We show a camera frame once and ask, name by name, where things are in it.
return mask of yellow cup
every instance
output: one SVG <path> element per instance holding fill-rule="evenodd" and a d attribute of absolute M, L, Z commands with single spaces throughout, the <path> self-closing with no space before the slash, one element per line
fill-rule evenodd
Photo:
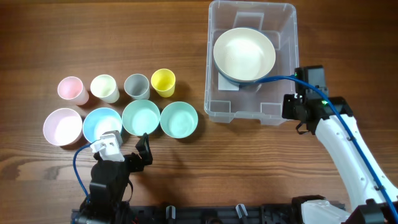
<path fill-rule="evenodd" d="M 161 97 L 170 97 L 175 89 L 175 75 L 169 69 L 162 68 L 152 75 L 150 83 Z"/>

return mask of black mount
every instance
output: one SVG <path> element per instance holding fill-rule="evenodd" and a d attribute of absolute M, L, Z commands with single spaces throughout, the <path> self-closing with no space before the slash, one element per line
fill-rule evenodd
<path fill-rule="evenodd" d="M 296 68 L 295 76 L 297 79 L 315 86 L 326 96 L 329 95 L 325 72 L 321 65 Z M 307 132 L 315 134 L 319 120 L 329 119 L 329 116 L 334 115 L 334 113 L 318 93 L 298 83 L 295 84 L 295 89 L 296 94 L 286 94 L 284 96 L 282 117 L 299 120 L 300 123 L 296 127 L 299 134 Z M 331 97 L 329 100 L 340 114 L 353 115 L 353 111 L 343 97 Z M 307 125 L 307 130 L 299 131 L 303 124 Z"/>

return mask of clear plastic storage box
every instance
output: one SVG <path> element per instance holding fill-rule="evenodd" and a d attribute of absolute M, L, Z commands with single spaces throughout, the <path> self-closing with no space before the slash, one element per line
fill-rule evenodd
<path fill-rule="evenodd" d="M 235 118 L 259 119 L 261 124 L 268 125 L 285 121 L 282 118 L 283 98 L 285 94 L 295 92 L 294 83 L 281 80 L 235 86 L 235 90 L 219 89 L 218 82 L 226 80 L 214 65 L 213 47 L 217 38 L 227 30 L 255 28 L 275 47 L 276 62 L 268 77 L 292 75 L 299 66 L 296 21 L 294 6 L 286 3 L 213 1 L 210 4 L 205 90 L 205 111 L 210 120 L 230 123 Z"/>

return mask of wooden table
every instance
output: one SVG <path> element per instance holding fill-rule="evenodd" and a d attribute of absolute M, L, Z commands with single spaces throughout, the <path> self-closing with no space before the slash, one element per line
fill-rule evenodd
<path fill-rule="evenodd" d="M 63 107 L 83 117 L 102 106 L 121 113 L 130 101 L 121 91 L 115 105 L 92 95 L 89 105 L 71 105 L 57 95 L 62 78 L 80 77 L 88 88 L 107 73 L 122 88 L 130 74 L 150 77 L 158 68 L 174 71 L 179 84 L 170 99 L 155 92 L 151 99 L 163 108 L 192 104 L 199 125 L 182 140 L 161 131 L 150 136 L 154 163 L 131 175 L 132 205 L 260 205 L 308 194 L 349 204 L 330 156 L 315 136 L 296 133 L 296 121 L 276 127 L 209 121 L 203 110 L 209 3 L 0 7 L 0 222 L 68 223 L 84 198 L 72 168 L 78 146 L 51 146 L 42 134 L 45 118 Z M 374 157 L 398 184 L 397 1 L 293 4 L 300 64 L 325 66 L 330 95 L 347 99 Z M 123 151 L 130 153 L 138 138 L 126 139 Z M 91 152 L 77 163 L 88 186 Z"/>

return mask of white bowl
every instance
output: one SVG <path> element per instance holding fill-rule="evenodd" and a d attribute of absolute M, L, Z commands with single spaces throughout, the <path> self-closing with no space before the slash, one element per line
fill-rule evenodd
<path fill-rule="evenodd" d="M 235 28 L 223 33 L 213 49 L 215 65 L 229 80 L 252 83 L 274 67 L 275 48 L 264 34 L 252 28 Z"/>

